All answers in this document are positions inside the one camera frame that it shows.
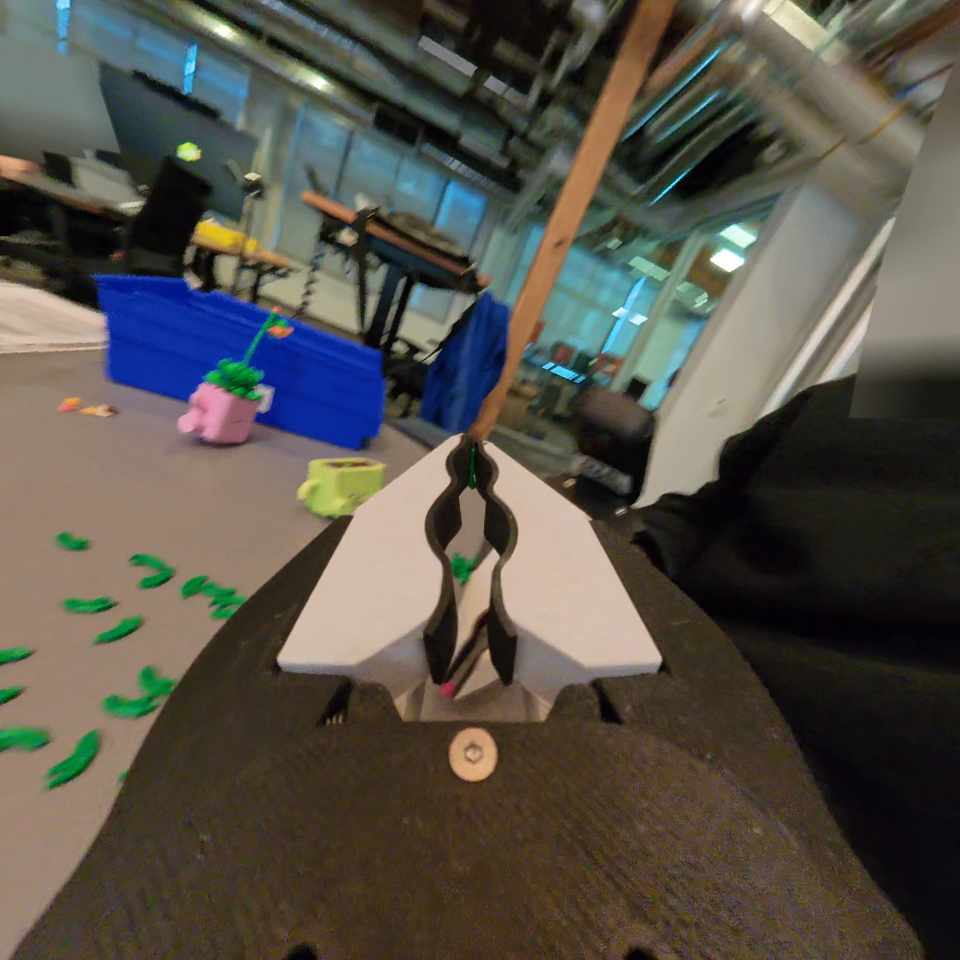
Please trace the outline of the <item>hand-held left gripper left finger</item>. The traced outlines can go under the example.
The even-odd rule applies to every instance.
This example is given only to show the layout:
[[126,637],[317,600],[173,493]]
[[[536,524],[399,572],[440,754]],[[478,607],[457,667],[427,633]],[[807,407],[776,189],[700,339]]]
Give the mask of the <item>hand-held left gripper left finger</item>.
[[282,673],[379,685],[403,720],[422,718],[457,637],[453,625],[425,642],[437,611],[456,613],[448,549],[462,527],[470,450],[464,435],[447,439],[345,519],[277,654]]

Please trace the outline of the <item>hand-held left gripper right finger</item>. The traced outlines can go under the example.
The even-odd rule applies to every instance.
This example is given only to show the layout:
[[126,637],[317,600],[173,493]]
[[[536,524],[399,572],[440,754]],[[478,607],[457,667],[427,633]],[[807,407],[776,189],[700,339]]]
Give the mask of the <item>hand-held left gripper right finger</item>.
[[497,447],[484,451],[517,528],[500,579],[517,646],[509,687],[490,653],[480,656],[473,704],[544,719],[563,688],[658,673],[661,651],[587,514]]

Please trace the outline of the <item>green toy flower stem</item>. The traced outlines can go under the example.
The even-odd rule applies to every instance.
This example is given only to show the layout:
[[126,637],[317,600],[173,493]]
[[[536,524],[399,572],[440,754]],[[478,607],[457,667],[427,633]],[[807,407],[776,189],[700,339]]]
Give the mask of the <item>green toy flower stem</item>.
[[439,686],[447,701],[465,699],[485,690],[498,678],[490,653],[490,593],[498,554],[486,538],[470,555],[454,553],[453,574],[458,631],[454,655]]

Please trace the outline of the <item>yellow-green toy flower pot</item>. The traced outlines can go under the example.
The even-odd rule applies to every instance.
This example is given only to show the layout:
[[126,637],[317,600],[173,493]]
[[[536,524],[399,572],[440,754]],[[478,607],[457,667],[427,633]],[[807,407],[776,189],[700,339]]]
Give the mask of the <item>yellow-green toy flower pot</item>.
[[335,520],[383,489],[386,465],[362,455],[312,460],[296,499],[316,516]]

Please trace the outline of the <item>blue plastic bin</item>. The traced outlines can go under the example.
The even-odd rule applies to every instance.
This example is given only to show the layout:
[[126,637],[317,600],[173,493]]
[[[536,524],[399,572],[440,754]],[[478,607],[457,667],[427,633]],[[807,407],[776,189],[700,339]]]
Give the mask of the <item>blue plastic bin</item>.
[[[97,274],[106,329],[104,369],[120,385],[186,402],[220,361],[246,354],[268,312],[183,279]],[[263,373],[265,426],[359,450],[378,437],[385,403],[380,354],[292,321],[264,337],[251,365]]]

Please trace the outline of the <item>pink toy flower pot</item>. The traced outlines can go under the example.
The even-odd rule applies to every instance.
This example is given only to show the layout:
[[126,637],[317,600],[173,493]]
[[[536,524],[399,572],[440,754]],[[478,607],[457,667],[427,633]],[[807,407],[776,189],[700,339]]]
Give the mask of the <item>pink toy flower pot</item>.
[[265,339],[283,340],[293,332],[292,319],[271,310],[242,358],[224,358],[204,376],[176,421],[177,432],[210,446],[245,444],[262,403],[265,377],[254,364],[255,355]]

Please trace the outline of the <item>scattered green toy leaves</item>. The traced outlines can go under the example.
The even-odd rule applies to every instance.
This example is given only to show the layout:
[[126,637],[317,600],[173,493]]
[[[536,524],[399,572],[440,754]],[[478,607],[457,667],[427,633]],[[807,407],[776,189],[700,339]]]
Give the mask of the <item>scattered green toy leaves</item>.
[[[471,558],[454,554],[450,559],[451,570],[455,581],[461,585],[469,582],[474,570],[480,563],[482,552],[478,551]],[[155,575],[147,577],[141,586],[156,586],[160,583],[169,581],[173,572],[167,569],[162,573],[159,567],[155,570]],[[213,600],[214,584],[209,578],[203,576],[195,577],[185,583],[181,594],[184,598],[188,595],[208,594],[211,597],[213,606],[211,606],[211,615],[213,618],[227,619],[233,616],[245,603],[245,599],[235,594],[228,596],[222,593],[220,599]],[[96,613],[93,607],[100,604],[98,610],[105,610],[107,607],[101,604],[110,598],[98,598],[95,602],[82,601],[80,606],[87,604],[90,609],[88,612]],[[97,642],[113,642],[122,640],[131,633],[138,630],[143,623],[142,617],[129,617],[119,622],[115,628],[98,635]],[[26,659],[35,651],[29,648],[6,648],[2,650],[2,662],[13,663],[19,659]],[[102,711],[108,716],[125,719],[139,719],[158,711],[162,703],[172,695],[178,685],[178,681],[169,678],[160,673],[153,666],[145,666],[137,677],[140,696],[129,698],[120,694],[110,694],[106,696],[101,703]],[[6,703],[16,698],[26,688],[24,686],[2,688],[2,703]],[[6,752],[35,752],[41,750],[52,741],[50,731],[45,727],[38,726],[2,726],[1,730],[1,751]],[[60,762],[51,766],[44,774],[45,786],[47,789],[55,789],[73,782],[81,774],[84,774],[92,762],[100,754],[102,748],[102,734],[98,728],[90,729],[82,737],[78,738],[74,749]]]

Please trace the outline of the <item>person's black sweater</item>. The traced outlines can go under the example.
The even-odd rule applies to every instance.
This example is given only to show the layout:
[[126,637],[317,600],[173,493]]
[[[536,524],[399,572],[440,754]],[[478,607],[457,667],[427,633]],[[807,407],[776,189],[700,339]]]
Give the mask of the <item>person's black sweater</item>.
[[730,437],[631,538],[762,680],[926,956],[958,958],[958,415],[854,417],[855,380]]

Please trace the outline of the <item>blue jacket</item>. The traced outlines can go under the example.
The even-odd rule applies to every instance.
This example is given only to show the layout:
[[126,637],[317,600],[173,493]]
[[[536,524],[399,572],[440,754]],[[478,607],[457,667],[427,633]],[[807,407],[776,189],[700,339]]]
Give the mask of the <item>blue jacket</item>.
[[458,318],[427,366],[417,417],[447,434],[471,428],[506,362],[510,309],[481,294]]

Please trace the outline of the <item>desk with yellow box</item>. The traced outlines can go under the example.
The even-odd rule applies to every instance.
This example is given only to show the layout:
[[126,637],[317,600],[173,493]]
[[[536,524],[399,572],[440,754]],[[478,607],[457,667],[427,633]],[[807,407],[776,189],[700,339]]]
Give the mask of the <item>desk with yellow box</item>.
[[255,305],[259,301],[262,286],[266,282],[286,279],[292,268],[287,258],[259,246],[253,255],[235,256],[216,253],[191,243],[184,271],[198,282],[198,289],[202,292],[228,292]]

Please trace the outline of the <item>wooden edged standing desk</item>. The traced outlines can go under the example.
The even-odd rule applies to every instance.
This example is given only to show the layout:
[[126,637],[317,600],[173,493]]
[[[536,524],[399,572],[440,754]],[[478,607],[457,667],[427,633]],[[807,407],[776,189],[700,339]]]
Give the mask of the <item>wooden edged standing desk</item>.
[[[478,297],[491,279],[479,272],[472,258],[445,251],[433,242],[397,229],[376,207],[351,209],[314,190],[302,191],[300,200],[318,213],[313,256],[294,318],[306,316],[327,249],[334,249],[356,269],[356,319],[361,342],[384,356],[401,339],[404,315],[417,286],[441,292]],[[370,258],[386,273],[378,299],[369,311]]]

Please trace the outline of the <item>yellow box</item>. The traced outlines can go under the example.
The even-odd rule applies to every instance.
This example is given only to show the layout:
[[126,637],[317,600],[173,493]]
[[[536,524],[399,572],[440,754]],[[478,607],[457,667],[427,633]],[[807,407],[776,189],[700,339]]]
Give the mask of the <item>yellow box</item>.
[[252,256],[260,249],[255,238],[238,229],[210,219],[203,219],[198,222],[191,242],[195,247],[207,249],[216,254],[235,257],[240,255]]

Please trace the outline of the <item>wooden beam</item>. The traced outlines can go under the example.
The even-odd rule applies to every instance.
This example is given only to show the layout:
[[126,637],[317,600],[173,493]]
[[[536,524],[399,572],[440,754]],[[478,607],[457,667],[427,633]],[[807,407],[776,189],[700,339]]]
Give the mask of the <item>wooden beam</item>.
[[500,378],[466,432],[476,444],[485,442],[498,423],[523,354],[565,265],[632,105],[649,75],[675,8],[673,1],[636,4],[515,301]]

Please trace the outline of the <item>wooden edged office desk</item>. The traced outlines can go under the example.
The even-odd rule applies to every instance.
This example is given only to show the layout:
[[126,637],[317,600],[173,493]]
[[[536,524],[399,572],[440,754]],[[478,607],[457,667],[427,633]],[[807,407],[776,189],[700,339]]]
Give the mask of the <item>wooden edged office desk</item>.
[[130,176],[114,166],[96,158],[72,158],[71,170],[72,181],[67,183],[47,174],[37,162],[1,157],[2,185],[30,190],[70,212],[124,224],[146,204]]

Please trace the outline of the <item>large black monitor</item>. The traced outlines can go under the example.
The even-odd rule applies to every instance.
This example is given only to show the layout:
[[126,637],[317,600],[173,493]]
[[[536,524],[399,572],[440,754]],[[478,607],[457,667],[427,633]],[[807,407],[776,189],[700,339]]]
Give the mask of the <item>large black monitor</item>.
[[241,219],[242,180],[254,170],[256,138],[132,72],[102,64],[100,86],[121,167],[137,186],[151,185],[170,160],[209,185],[209,211],[229,221]]

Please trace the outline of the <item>silver ventilation duct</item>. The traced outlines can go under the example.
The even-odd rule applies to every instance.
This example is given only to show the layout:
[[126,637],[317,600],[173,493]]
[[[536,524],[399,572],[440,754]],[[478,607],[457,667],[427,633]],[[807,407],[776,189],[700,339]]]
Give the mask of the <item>silver ventilation duct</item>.
[[771,60],[792,88],[894,173],[908,176],[925,129],[909,108],[876,86],[827,27],[789,1],[714,2],[712,19]]

